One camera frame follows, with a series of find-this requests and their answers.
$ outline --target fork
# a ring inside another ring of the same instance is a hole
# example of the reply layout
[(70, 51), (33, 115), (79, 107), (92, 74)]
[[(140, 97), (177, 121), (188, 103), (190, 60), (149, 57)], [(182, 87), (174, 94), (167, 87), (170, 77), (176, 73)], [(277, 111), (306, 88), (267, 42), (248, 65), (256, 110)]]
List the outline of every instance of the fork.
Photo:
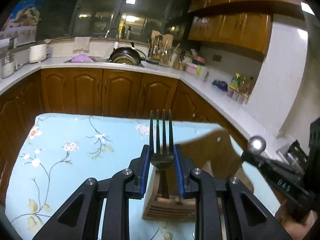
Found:
[(160, 150), (160, 131), (159, 131), (159, 110), (156, 114), (156, 152), (153, 146), (153, 116), (150, 112), (150, 137), (149, 137), (149, 154), (150, 162), (160, 170), (161, 197), (169, 198), (166, 170), (171, 166), (174, 159), (173, 154), (173, 132), (171, 110), (169, 110), (169, 152), (167, 151), (167, 141), (165, 133), (165, 112), (162, 110), (162, 152)]

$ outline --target screw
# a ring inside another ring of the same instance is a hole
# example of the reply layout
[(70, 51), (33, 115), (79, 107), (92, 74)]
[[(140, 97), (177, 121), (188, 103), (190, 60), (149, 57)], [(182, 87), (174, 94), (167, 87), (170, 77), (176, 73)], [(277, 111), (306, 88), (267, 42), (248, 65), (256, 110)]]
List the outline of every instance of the screw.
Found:
[(192, 173), (193, 173), (193, 174), (196, 174), (196, 175), (199, 175), (199, 174), (202, 173), (202, 170), (199, 169), (199, 168), (194, 168), (194, 169), (192, 169)]
[(237, 177), (231, 177), (230, 178), (231, 183), (233, 184), (238, 184), (239, 183), (239, 179)]
[(88, 184), (88, 185), (92, 185), (92, 184), (94, 184), (95, 182), (96, 182), (97, 180), (95, 179), (95, 178), (88, 178), (88, 179), (86, 179), (86, 184)]
[(132, 170), (131, 169), (124, 169), (124, 170), (122, 170), (122, 173), (124, 175), (130, 175), (132, 173)]

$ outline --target dish towel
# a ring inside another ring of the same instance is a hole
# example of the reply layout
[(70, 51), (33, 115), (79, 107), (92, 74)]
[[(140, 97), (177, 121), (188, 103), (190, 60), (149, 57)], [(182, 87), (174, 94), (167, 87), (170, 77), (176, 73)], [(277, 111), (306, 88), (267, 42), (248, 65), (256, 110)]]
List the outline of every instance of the dish towel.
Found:
[(89, 52), (90, 37), (75, 37), (75, 44), (73, 46), (73, 53), (88, 53)]

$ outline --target table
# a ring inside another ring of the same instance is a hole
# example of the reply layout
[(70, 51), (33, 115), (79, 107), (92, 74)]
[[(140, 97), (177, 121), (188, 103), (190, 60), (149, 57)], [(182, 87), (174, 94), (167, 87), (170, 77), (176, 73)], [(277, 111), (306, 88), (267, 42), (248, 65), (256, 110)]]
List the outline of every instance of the table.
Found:
[[(175, 143), (220, 128), (218, 124), (192, 122), (173, 122), (172, 126)], [(231, 141), (241, 154), (242, 149)], [(148, 143), (149, 120), (39, 115), (13, 167), (5, 214), (19, 235), (30, 240), (85, 179), (111, 178), (139, 157), (143, 145)], [(274, 215), (279, 202), (272, 190), (255, 167), (244, 163), (243, 168), (254, 185), (254, 194)], [(143, 220), (143, 203), (143, 200), (129, 200), (130, 239), (154, 236), (154, 240), (167, 240), (169, 233), (175, 240), (193, 240), (194, 223)]]

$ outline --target white countertop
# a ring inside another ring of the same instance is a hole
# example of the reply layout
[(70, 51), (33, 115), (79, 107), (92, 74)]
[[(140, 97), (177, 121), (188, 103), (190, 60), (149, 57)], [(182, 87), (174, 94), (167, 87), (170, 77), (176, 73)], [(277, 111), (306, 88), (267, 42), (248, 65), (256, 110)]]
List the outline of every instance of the white countertop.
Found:
[(64, 63), (70, 57), (54, 57), (43, 62), (29, 64), (15, 72), (10, 77), (1, 80), (0, 95), (12, 87), (14, 84), (42, 68), (57, 68), (57, 67), (87, 67), (87, 68), (105, 68), (116, 70), (127, 70), (141, 73), (149, 73), (161, 75), (171, 78), (180, 79), (203, 99), (212, 105), (219, 113), (221, 113), (246, 139), (253, 135), (261, 135), (267, 142), (266, 154), (273, 159), (280, 160), (276, 154), (276, 150), (286, 144), (284, 138), (275, 138), (271, 132), (266, 130), (260, 123), (249, 115), (242, 106), (231, 98), (227, 97), (226, 93), (213, 86), (211, 82), (201, 82), (194, 78), (193, 75), (185, 71), (177, 71), (172, 68), (166, 68), (159, 65), (151, 65), (143, 62), (146, 67), (128, 66), (114, 63), (103, 62), (77, 62)]

